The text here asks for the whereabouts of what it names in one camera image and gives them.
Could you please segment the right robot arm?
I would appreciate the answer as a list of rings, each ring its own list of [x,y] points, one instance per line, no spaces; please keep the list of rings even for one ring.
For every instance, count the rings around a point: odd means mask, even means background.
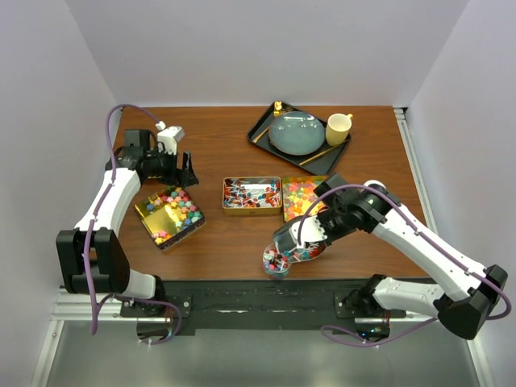
[[[425,284],[375,274],[342,300],[346,309],[370,317],[384,310],[427,315],[462,339],[474,339],[493,318],[508,279],[505,269],[486,267],[456,250],[378,181],[349,185],[333,174],[314,192],[327,207],[317,216],[327,245],[363,231],[395,247],[432,279]]]

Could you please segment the tin of lollipops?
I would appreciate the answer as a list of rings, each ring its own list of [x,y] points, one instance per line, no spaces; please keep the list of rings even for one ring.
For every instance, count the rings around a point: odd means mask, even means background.
[[[277,215],[283,197],[279,177],[226,177],[222,208],[230,216]]]

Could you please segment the tin of gummy candies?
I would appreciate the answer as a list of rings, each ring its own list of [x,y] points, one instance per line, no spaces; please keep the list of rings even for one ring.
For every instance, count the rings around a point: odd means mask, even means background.
[[[314,190],[327,176],[285,177],[282,183],[283,218],[288,222],[305,214],[318,198]]]

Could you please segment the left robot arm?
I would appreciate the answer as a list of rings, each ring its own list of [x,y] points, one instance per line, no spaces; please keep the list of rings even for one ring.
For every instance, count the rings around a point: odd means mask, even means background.
[[[184,131],[157,123],[157,133],[130,129],[124,145],[106,163],[101,188],[73,229],[60,231],[56,248],[64,287],[69,293],[112,293],[138,298],[149,316],[161,316],[167,297],[161,279],[131,268],[119,242],[119,230],[133,197],[147,180],[165,186],[135,205],[138,219],[155,246],[164,251],[206,222],[187,193],[196,185],[191,155],[177,155]]]

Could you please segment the metal scoop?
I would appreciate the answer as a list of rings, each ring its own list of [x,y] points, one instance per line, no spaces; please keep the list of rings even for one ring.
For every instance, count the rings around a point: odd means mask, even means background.
[[[326,239],[319,222],[309,218],[303,224],[300,217],[294,218],[273,233],[276,251],[291,264],[320,256],[326,249]]]

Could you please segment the clear glass jar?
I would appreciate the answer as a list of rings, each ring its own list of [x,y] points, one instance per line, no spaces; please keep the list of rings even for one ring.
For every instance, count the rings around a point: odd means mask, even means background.
[[[267,246],[264,250],[262,265],[265,274],[274,281],[285,279],[291,268],[291,263],[288,258],[280,254],[272,244]]]

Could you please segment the silver jar lid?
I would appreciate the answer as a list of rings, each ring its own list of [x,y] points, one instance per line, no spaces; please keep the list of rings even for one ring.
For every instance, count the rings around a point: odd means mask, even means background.
[[[385,185],[382,182],[377,181],[377,180],[368,180],[364,183],[364,185],[373,187],[375,189],[379,189],[379,188],[386,189]]]

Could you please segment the tin of star candies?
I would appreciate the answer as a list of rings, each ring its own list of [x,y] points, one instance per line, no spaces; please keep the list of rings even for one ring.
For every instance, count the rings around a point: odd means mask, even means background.
[[[206,217],[179,186],[169,186],[137,202],[134,210],[152,242],[165,251],[206,223]]]

